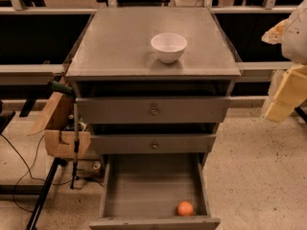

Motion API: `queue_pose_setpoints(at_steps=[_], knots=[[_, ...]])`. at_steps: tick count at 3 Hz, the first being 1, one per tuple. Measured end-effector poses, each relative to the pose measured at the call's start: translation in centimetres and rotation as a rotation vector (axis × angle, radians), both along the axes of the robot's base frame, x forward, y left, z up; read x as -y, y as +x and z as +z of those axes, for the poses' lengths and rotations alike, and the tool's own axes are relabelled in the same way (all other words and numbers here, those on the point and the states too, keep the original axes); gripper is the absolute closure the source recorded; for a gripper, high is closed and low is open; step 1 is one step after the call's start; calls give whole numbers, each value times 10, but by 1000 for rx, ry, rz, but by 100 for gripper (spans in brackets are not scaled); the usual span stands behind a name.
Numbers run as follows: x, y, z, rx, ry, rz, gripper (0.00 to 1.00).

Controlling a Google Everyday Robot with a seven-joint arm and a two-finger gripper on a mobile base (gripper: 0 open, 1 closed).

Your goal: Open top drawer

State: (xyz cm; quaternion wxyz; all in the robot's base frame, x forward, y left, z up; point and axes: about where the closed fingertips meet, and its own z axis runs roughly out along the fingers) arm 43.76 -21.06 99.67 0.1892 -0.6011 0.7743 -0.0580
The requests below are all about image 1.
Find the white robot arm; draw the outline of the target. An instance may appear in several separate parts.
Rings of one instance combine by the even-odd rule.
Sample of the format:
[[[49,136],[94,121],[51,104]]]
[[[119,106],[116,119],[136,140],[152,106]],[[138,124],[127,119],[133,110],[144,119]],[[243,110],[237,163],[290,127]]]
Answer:
[[[293,66],[283,74],[265,118],[281,123],[307,100],[307,0],[303,0],[287,19],[263,35],[268,44],[280,44],[282,56]]]

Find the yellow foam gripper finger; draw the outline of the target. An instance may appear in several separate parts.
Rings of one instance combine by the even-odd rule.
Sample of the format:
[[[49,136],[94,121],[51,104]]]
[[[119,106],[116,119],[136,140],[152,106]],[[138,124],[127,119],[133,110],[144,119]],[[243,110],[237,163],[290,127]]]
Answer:
[[[272,122],[281,123],[306,100],[307,66],[294,64],[283,74],[264,116]]]

